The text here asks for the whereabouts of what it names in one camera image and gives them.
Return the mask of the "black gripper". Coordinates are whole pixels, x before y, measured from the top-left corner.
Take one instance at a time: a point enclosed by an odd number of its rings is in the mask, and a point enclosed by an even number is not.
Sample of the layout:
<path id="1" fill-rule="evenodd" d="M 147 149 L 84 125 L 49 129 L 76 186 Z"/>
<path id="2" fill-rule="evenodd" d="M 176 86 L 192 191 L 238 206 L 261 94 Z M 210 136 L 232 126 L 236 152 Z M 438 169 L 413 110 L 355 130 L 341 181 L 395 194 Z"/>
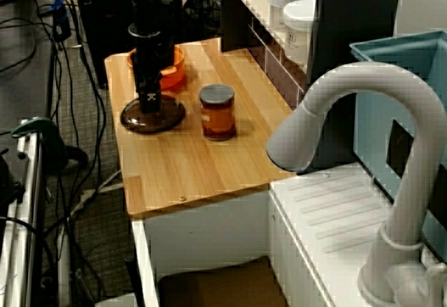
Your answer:
<path id="1" fill-rule="evenodd" d="M 161 71 L 174 63 L 174 43 L 170 37 L 138 36 L 133 54 L 133 74 L 142 113 L 161 110 Z"/>

